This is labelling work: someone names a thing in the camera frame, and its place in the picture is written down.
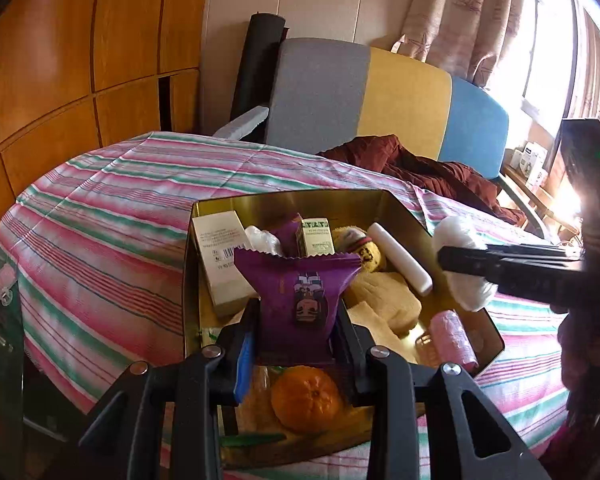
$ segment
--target yellow headboard panel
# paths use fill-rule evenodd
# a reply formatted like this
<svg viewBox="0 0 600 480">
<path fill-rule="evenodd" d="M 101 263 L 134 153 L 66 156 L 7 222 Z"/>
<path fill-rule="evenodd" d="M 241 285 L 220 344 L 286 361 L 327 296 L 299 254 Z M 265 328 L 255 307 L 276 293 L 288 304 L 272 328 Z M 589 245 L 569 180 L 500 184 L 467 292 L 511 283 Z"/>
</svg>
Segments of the yellow headboard panel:
<svg viewBox="0 0 600 480">
<path fill-rule="evenodd" d="M 371 49 L 359 136 L 394 134 L 412 153 L 438 158 L 451 103 L 444 70 L 379 48 Z"/>
</svg>

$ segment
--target maroon clothing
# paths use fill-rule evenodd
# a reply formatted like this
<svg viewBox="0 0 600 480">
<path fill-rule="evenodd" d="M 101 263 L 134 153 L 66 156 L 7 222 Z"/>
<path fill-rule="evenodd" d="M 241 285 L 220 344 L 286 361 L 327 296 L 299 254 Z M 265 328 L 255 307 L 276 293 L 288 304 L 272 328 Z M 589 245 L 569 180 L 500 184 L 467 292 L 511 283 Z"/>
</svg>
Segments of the maroon clothing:
<svg viewBox="0 0 600 480">
<path fill-rule="evenodd" d="M 525 220 L 522 211 L 500 207 L 496 199 L 498 186 L 469 166 L 460 162 L 437 162 L 425 156 L 415 156 L 394 135 L 356 137 L 318 155 L 394 176 L 436 195 L 452 198 L 497 216 L 509 224 L 519 225 Z"/>
</svg>

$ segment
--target striped bedsheet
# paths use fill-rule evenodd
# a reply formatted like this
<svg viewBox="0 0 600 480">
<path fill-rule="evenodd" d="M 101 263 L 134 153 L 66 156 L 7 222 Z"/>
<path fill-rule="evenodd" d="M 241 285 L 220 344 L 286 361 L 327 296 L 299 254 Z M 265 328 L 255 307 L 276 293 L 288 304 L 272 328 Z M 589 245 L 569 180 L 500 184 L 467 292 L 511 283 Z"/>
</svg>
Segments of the striped bedsheet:
<svg viewBox="0 0 600 480">
<path fill-rule="evenodd" d="M 0 222 L 0 259 L 18 270 L 27 352 L 84 412 L 132 361 L 179 361 L 193 202 L 317 188 L 387 189 L 429 232 L 446 216 L 463 215 L 487 242 L 534 240 L 485 213 L 347 164 L 259 144 L 151 132 L 55 168 L 21 193 Z M 566 416 L 556 341 L 562 317 L 544 304 L 506 296 L 488 311 L 506 350 L 478 382 L 540 453 Z M 426 478 L 424 427 L 420 440 Z M 367 457 L 368 446 L 360 446 L 232 476 L 364 478 Z"/>
</svg>

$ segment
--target white armrest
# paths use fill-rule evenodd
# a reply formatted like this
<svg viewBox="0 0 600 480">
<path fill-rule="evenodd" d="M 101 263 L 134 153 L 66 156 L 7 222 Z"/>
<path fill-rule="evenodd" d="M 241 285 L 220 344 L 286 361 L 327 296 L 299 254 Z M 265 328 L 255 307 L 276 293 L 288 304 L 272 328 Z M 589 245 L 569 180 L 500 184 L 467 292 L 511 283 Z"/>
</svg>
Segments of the white armrest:
<svg viewBox="0 0 600 480">
<path fill-rule="evenodd" d="M 225 124 L 213 136 L 221 139 L 240 140 L 249 135 L 268 116 L 269 109 L 266 106 L 256 106 Z"/>
</svg>

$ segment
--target beige wall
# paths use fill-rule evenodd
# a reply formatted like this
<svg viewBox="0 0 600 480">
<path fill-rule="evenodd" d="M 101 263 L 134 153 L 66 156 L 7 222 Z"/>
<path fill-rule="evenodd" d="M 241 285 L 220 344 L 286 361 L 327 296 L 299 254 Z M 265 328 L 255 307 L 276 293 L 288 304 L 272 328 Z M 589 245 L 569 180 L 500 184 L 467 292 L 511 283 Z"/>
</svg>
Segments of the beige wall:
<svg viewBox="0 0 600 480">
<path fill-rule="evenodd" d="M 249 18 L 272 12 L 288 36 L 330 38 L 389 48 L 400 36 L 411 0 L 207 0 L 202 37 L 202 132 L 229 118 Z"/>
<path fill-rule="evenodd" d="M 511 150 L 511 153 L 515 149 L 522 150 L 528 140 L 537 142 L 548 152 L 554 145 L 554 136 L 522 110 L 509 111 L 509 135 L 506 148 Z"/>
</svg>

